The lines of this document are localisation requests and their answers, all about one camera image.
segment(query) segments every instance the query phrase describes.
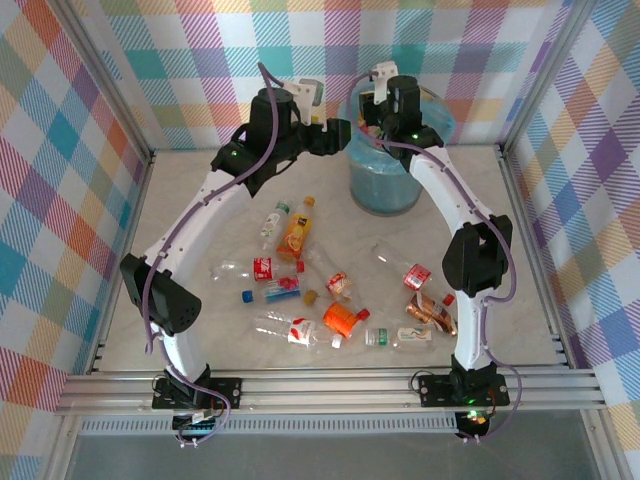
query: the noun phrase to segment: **colorful plaid wallpaper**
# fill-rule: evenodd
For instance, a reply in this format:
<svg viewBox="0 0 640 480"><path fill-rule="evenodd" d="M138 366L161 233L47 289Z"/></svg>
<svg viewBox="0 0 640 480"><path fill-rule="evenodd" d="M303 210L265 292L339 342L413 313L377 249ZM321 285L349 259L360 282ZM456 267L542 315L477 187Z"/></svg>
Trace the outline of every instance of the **colorful plaid wallpaper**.
<svg viewBox="0 0 640 480"><path fill-rule="evenodd" d="M444 97L454 143L508 131L570 0L74 0L158 148L206 148L248 119L262 85L325 84L334 116L357 73L393 59Z"/></svg>
<svg viewBox="0 0 640 480"><path fill-rule="evenodd" d="M143 162L45 0L0 0L0 478L34 478Z"/></svg>
<svg viewBox="0 0 640 480"><path fill-rule="evenodd" d="M640 1L601 0L514 162L562 321L640 478Z"/></svg>

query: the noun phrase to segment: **white robotic arm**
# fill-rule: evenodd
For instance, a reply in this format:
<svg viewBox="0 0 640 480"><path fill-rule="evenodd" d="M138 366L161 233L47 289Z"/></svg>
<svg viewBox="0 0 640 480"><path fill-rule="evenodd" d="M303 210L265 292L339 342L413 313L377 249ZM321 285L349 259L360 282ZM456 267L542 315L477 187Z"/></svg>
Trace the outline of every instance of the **white robotic arm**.
<svg viewBox="0 0 640 480"><path fill-rule="evenodd" d="M397 70L390 70L390 72L396 74ZM411 82L407 86L407 78L415 83L412 77L400 76L392 76L387 82L388 106L393 104L394 98L400 98L406 91L411 95L415 93ZM167 234L150 247L143 257L137 258L129 254L121 263L129 296L134 304L141 308L144 284L151 278L152 265L159 260L156 273L151 280L148 302L149 317L152 319L151 328L163 338L164 349L170 364L167 370L175 377L174 382L178 380L178 390L185 393L187 397L191 397L190 401L196 407L206 400L196 390L203 391L198 386L210 384L209 367L199 350L193 329L189 328L200 312L201 302L188 292L184 285L187 284L201 255L224 222L238 212L265 181L276 174L278 162L295 160L303 151L316 155L334 154L342 150L350 139L350 122L346 120L329 119L326 129L318 124L309 124L308 113L311 107L309 102L312 101L313 91L307 92L306 87L300 85L297 85L297 89L294 88L295 85L286 86L289 90L294 90L293 94L283 89L275 90L279 118L287 120L294 115L298 117L298 122L287 124L284 121L279 127L277 124L273 127L265 119L265 104L269 105L269 99L266 98L266 93L261 91L252 102L249 123L241 126L234 134L232 141L220 149L212 162L213 171L207 175L196 197ZM299 108L296 101L304 101L303 108ZM421 116L416 117L415 112L417 110L419 114L419 97L416 99L415 96L406 96L400 105L403 107L395 109L381 105L385 108L383 116L376 119L381 123L381 118L384 120L383 130L387 128L385 133L388 139L393 140L392 135L398 134L400 136L395 139L396 145L405 145L406 142L411 142L410 139L413 139L414 144L419 147L430 147L434 143L441 145L435 131L428 127L417 130L417 133L410 133L408 140L405 135L406 125L415 125L416 118L419 125ZM403 112L402 108L412 111ZM231 179L238 177L256 164L257 157L266 150L269 140L268 131L278 128L278 142L269 161L255 170L254 174L246 177L243 183L232 186L212 198L211 192L217 191L220 186L228 184ZM479 389L485 389L483 392L486 393L487 381L492 381L491 379L496 376L496 365L492 363L492 358L483 345L481 313L484 299L500 284L500 278L506 271L506 266L504 262L497 262L493 258L487 259L487 249L484 248L486 245L479 247L480 238L486 240L486 243L491 241L494 247L497 242L495 238L490 238L491 232L487 233L486 229L481 231L481 227L477 224L477 214L487 219L492 218L492 221L494 217L484 205L479 203L459 176L451 164L446 149L431 147L427 150L427 155L435 156L443 167L439 167L433 158L424 155L413 156L411 153L407 156L402 147L396 147L395 150L392 148L390 153L403 163L431 195L453 237L443 261L445 277L456 290L458 303L458 343L453 356L451 375L451 384L454 387L453 398L459 402L461 398L478 393ZM473 211L468 207L469 198L475 203ZM202 204L200 208L195 213L188 213L198 203ZM510 222L508 219L506 221L509 227L508 241L510 241ZM173 238L168 249L167 238ZM493 256L500 253L497 247L493 250ZM470 252L476 255L475 259L473 255L469 255ZM491 267L490 275L478 276L477 272L471 272L472 275L470 275L469 272L473 270L469 268L470 265L477 264L482 268L482 262ZM185 382L188 388L182 388L184 385L180 385Z"/></svg>
<svg viewBox="0 0 640 480"><path fill-rule="evenodd" d="M452 182L451 174L457 177L467 194L475 200L476 207L488 218L491 211L475 198L473 192L451 163L447 150L441 147L431 147L428 152L440 159L446 165L449 173L444 172L431 159L423 155L416 155L411 159L409 172L431 196L447 222L451 235L453 236L465 223L473 224L478 221L475 213L469 210L460 190ZM465 370L480 369L491 362L481 345L480 312L484 298L493 292L493 289L482 290L474 298L471 298L462 290L456 291L458 342L455 357Z"/></svg>

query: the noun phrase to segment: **water bottle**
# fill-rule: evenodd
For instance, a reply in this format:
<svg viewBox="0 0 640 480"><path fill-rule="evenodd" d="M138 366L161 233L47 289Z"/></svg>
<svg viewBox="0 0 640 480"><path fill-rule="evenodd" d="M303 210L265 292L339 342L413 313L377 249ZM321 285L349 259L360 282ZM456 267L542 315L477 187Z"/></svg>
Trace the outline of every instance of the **water bottle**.
<svg viewBox="0 0 640 480"><path fill-rule="evenodd" d="M298 274L269 280L255 291L245 290L242 292L242 301L244 303L270 304L288 298L301 297L306 292L307 283L304 274Z"/></svg>
<svg viewBox="0 0 640 480"><path fill-rule="evenodd" d="M427 352L434 348L431 329L427 325L403 325L393 329L368 328L364 343L369 347L386 347L403 352Z"/></svg>
<svg viewBox="0 0 640 480"><path fill-rule="evenodd" d="M365 308L362 297L349 276L338 268L320 244L307 245L302 258L318 272L333 298L345 302L358 315L364 318L369 316L369 311Z"/></svg>
<svg viewBox="0 0 640 480"><path fill-rule="evenodd" d="M307 348L317 348L323 344L340 348L342 344L342 336L331 332L321 323L283 313L260 313L254 317L253 325L260 333L286 339L291 344Z"/></svg>
<svg viewBox="0 0 640 480"><path fill-rule="evenodd" d="M281 262L271 257L256 257L251 264L225 260L210 269L211 279L224 285L249 285L250 280L256 282L273 280L278 277L288 277L304 272L304 262Z"/></svg>
<svg viewBox="0 0 640 480"><path fill-rule="evenodd" d="M276 245L284 234L284 229L289 223L289 212L291 211L290 200L280 200L273 211L267 215L262 228L260 229L259 242L262 250L275 251Z"/></svg>

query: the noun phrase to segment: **orange juice bottle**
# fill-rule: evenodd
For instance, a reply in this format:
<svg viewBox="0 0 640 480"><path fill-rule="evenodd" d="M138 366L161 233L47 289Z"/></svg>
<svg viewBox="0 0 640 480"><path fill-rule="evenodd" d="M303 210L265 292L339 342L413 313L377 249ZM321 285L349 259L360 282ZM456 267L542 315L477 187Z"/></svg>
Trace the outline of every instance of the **orange juice bottle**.
<svg viewBox="0 0 640 480"><path fill-rule="evenodd" d="M283 260L294 262L300 259L302 246L313 223L313 206L315 203L316 201L313 197L305 197L302 204L298 206L291 216L289 225L276 249L276 252Z"/></svg>

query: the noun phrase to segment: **clear plastic bottle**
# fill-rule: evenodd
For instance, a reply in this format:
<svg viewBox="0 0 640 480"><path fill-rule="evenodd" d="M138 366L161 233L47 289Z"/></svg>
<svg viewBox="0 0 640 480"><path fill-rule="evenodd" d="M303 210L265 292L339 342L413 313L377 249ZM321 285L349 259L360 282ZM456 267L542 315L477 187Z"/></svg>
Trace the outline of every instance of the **clear plastic bottle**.
<svg viewBox="0 0 640 480"><path fill-rule="evenodd" d="M406 286L412 290L420 290L427 282L431 281L431 272L422 265L410 262L400 252L383 240L379 240L371 253L398 274Z"/></svg>
<svg viewBox="0 0 640 480"><path fill-rule="evenodd" d="M282 238L284 229L289 223L289 212L291 211L290 200L280 200L273 211L267 215L262 228L260 229L260 246L265 251L275 251L276 245Z"/></svg>
<svg viewBox="0 0 640 480"><path fill-rule="evenodd" d="M369 316L369 311L365 308L362 297L349 276L338 268L320 244L307 245L302 259L318 272L333 298L345 302L358 315L364 318Z"/></svg>
<svg viewBox="0 0 640 480"><path fill-rule="evenodd" d="M456 299L453 291L442 288L433 281L429 270L419 263L410 262L383 240L378 241L371 252L416 292L406 307L407 313L422 322L434 322L439 330L449 335L457 335L455 319L448 311Z"/></svg>
<svg viewBox="0 0 640 480"><path fill-rule="evenodd" d="M258 332L307 348L317 348L324 344L340 348L342 344L342 335L332 332L321 323L283 313L261 313L254 317L253 325Z"/></svg>
<svg viewBox="0 0 640 480"><path fill-rule="evenodd" d="M371 249L373 255L400 276L411 290L422 291L445 307L450 307L456 297L433 281L431 272L419 263L410 262L387 242L380 240Z"/></svg>
<svg viewBox="0 0 640 480"><path fill-rule="evenodd" d="M307 292L307 282L304 274L281 277L269 280L264 286L255 290L242 292L244 303L275 303L288 298L301 297Z"/></svg>
<svg viewBox="0 0 640 480"><path fill-rule="evenodd" d="M369 328L364 335L364 343L369 347L391 345L403 352L424 352L433 350L431 329L426 325L403 325L392 330Z"/></svg>
<svg viewBox="0 0 640 480"><path fill-rule="evenodd" d="M322 312L325 325L345 338L351 338L356 327L367 317L356 315L349 308L333 298L320 297L315 290L309 290L303 297L304 303L313 305Z"/></svg>
<svg viewBox="0 0 640 480"><path fill-rule="evenodd" d="M286 263L271 257L256 257L251 264L225 260L211 267L210 272L214 282L233 286L239 283L236 280L240 280L248 285L249 280L260 282L303 273L304 262Z"/></svg>

